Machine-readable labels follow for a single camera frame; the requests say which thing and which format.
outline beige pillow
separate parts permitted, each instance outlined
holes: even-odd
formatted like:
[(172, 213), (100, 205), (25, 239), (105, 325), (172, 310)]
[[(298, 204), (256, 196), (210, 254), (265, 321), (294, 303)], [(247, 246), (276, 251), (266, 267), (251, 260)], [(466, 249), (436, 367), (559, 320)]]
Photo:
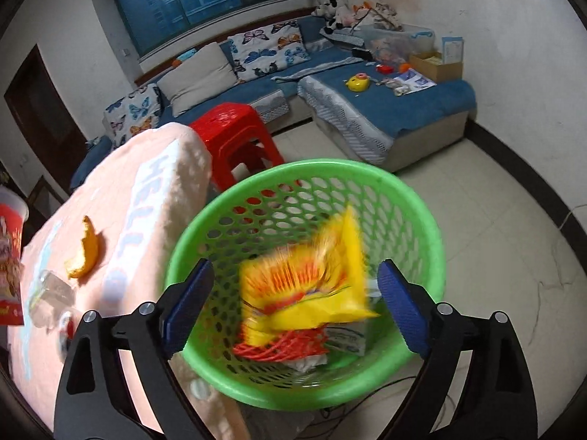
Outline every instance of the beige pillow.
[(237, 77), (222, 49), (218, 43), (210, 43), (163, 76), (157, 85), (177, 117), (236, 83)]

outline blue gripper pad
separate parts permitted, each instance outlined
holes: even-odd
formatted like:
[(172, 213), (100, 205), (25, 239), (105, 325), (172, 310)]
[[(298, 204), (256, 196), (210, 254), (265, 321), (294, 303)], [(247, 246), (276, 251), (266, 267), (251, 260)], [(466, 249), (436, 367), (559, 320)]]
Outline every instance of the blue gripper pad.
[(379, 265), (377, 284), (408, 349), (426, 358), (430, 352), (428, 329), (434, 301), (423, 287), (408, 283), (391, 260)]
[(183, 351), (213, 285), (212, 263), (201, 259), (185, 282), (169, 286), (159, 299), (161, 349), (168, 359)]

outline white wall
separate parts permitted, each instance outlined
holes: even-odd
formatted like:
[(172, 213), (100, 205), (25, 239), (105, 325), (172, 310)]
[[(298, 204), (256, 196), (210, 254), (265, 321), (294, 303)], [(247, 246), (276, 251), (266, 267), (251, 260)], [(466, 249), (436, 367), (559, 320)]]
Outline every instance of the white wall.
[[(113, 0), (25, 0), (0, 40), (0, 95), (34, 45), (73, 120), (88, 139), (104, 133), (104, 109), (134, 88), (134, 80), (158, 63), (230, 28), (306, 6), (305, 0), (263, 4), (205, 25), (139, 63), (139, 55)], [(28, 194), (45, 178), (57, 183), (22, 136), (0, 97), (0, 161)]]
[[(568, 1), (386, 1), (405, 23), (465, 38), (464, 78), (477, 93), (479, 124), (569, 207), (587, 203), (587, 32)], [(587, 209), (576, 215), (587, 229)]]
[(143, 74), (139, 53), (126, 31), (114, 0), (92, 0), (106, 39), (127, 79), (132, 83)]
[[(104, 108), (132, 86), (106, 39), (92, 0), (24, 1), (0, 40), (0, 94), (36, 44), (84, 136), (101, 135)], [(0, 134), (0, 160), (25, 194), (41, 175), (59, 189), (26, 143), (4, 97), (0, 98)]]

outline black baseboard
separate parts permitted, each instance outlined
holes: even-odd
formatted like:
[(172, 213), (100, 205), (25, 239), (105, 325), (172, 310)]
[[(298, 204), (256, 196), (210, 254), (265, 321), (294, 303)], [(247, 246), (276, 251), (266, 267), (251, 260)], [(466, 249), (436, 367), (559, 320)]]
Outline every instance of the black baseboard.
[[(570, 212), (570, 207), (536, 170), (495, 135), (473, 120), (467, 121), (465, 137), (507, 170), (538, 202), (554, 224), (561, 226)], [(574, 214), (569, 215), (561, 232), (587, 273), (587, 233)]]
[[(570, 208), (536, 170), (530, 167), (524, 159), (505, 143), (475, 121), (467, 121), (465, 137), (507, 170), (538, 202), (554, 224), (561, 226), (570, 212)], [(583, 270), (587, 273), (587, 233), (585, 233), (574, 214), (569, 215), (561, 232), (575, 252)], [(586, 413), (587, 378), (583, 380), (564, 412), (541, 435), (541, 440), (587, 438)]]
[(313, 121), (313, 119), (311, 117), (307, 117), (306, 119), (301, 120), (301, 121), (298, 121), (295, 124), (289, 125), (287, 127), (283, 127), (281, 129), (278, 129), (275, 132), (271, 132), (271, 136), (275, 137), (276, 135), (280, 135), (280, 134), (282, 134), (284, 132), (287, 132), (287, 131), (290, 131), (292, 129), (296, 129), (298, 127), (301, 127), (303, 125), (309, 124), (312, 121)]

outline red mesh bag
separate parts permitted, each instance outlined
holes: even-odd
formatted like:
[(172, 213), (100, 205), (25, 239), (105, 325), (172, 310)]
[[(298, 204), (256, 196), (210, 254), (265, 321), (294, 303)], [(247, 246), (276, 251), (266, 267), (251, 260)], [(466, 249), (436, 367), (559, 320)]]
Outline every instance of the red mesh bag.
[(234, 354), (258, 362), (296, 361), (309, 355), (326, 354), (327, 337), (324, 328), (288, 331), (265, 347), (253, 347), (243, 342), (233, 347)]

